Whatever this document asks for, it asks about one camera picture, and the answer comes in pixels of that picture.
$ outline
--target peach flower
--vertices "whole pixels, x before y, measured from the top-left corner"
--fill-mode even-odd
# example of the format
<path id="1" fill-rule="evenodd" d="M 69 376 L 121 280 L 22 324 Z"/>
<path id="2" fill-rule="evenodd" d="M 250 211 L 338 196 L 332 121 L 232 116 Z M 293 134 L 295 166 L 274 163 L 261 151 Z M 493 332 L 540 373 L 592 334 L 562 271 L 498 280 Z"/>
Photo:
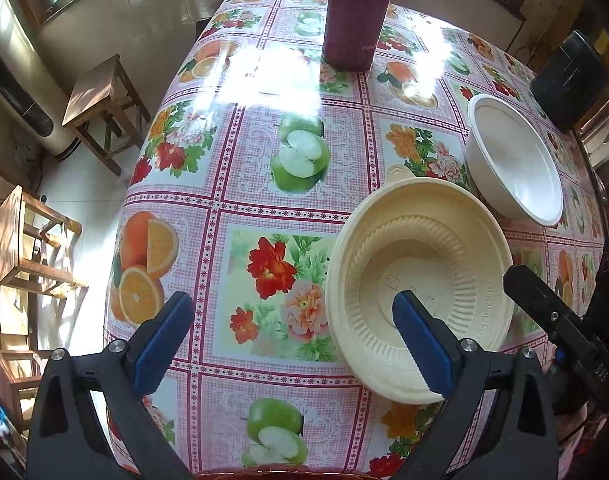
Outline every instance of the peach flower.
<path id="1" fill-rule="evenodd" d="M 410 158 L 416 164 L 422 162 L 416 147 L 416 132 L 413 128 L 403 128 L 398 124 L 392 124 L 385 137 L 393 144 L 393 149 L 398 156 Z"/>
<path id="2" fill-rule="evenodd" d="M 325 292 L 315 283 L 298 280 L 284 297 L 282 321 L 289 336 L 302 343 L 308 343 L 313 336 L 328 336 Z"/>

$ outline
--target table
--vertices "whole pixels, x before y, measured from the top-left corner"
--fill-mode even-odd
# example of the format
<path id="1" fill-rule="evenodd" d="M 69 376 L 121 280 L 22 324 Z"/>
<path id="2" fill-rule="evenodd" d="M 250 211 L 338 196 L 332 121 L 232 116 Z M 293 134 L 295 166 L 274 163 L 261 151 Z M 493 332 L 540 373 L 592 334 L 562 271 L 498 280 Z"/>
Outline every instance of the table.
<path id="1" fill-rule="evenodd" d="M 195 324 L 145 399 L 194 472 L 302 462 L 293 437 L 302 414 L 306 466 L 382 478 L 427 430 L 439 405 L 379 398 L 339 359 L 326 269 L 335 235 L 388 165 L 476 193 L 463 156 L 475 94 L 528 118 L 564 187 L 555 228 L 499 218 L 515 263 L 579 313 L 595 286 L 604 234 L 589 173 L 536 104 L 531 70 L 465 30 L 390 5 L 371 71 L 339 73 L 321 61 L 326 4 L 224 0 L 169 86 L 126 196 L 105 341 L 131 336 L 161 291 L 195 298 Z M 403 93 L 411 80 L 417 91 Z M 552 350 L 516 311 L 504 349 L 524 344 L 542 361 Z M 486 397 L 454 466 L 470 457 L 489 405 Z M 258 434 L 266 424 L 294 433 Z M 277 442 L 278 454 L 252 437 Z M 114 435 L 112 444 L 129 464 Z"/>

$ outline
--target maroon cylinder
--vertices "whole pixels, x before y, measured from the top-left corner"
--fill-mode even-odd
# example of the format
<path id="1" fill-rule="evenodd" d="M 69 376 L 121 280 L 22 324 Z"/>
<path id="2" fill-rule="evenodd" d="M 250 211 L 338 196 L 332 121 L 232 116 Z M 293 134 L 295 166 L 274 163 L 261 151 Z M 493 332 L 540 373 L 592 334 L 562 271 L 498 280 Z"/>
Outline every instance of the maroon cylinder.
<path id="1" fill-rule="evenodd" d="M 329 0 L 323 57 L 336 70 L 366 72 L 389 0 Z"/>

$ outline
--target beige bowl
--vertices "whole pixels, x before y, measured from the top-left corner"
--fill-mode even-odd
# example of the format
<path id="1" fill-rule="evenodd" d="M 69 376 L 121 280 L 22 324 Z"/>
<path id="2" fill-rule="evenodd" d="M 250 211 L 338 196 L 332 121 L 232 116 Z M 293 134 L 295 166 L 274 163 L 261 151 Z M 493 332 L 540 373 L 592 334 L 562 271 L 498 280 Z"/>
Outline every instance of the beige bowl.
<path id="1" fill-rule="evenodd" d="M 394 165 L 336 240 L 326 282 L 329 329 L 371 390 L 406 404 L 436 402 L 442 397 L 427 387 L 393 323 L 394 296 L 414 291 L 457 338 L 496 351 L 513 312 L 502 288 L 510 265 L 507 240 L 476 197 Z"/>

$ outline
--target blue gripper pad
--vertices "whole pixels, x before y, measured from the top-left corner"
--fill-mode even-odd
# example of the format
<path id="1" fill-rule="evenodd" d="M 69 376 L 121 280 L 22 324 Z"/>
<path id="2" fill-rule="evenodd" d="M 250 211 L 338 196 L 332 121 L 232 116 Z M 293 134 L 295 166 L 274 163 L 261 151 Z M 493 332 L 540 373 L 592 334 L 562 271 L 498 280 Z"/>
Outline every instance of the blue gripper pad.
<path id="1" fill-rule="evenodd" d="M 393 322 L 429 389 L 449 397 L 455 388 L 454 376 L 459 371 L 456 336 L 442 320 L 429 314 L 410 290 L 395 295 Z"/>
<path id="2" fill-rule="evenodd" d="M 194 314 L 191 296 L 174 292 L 155 318 L 142 323 L 129 340 L 129 353 L 134 353 L 131 385 L 138 397 L 158 389 L 193 324 Z"/>

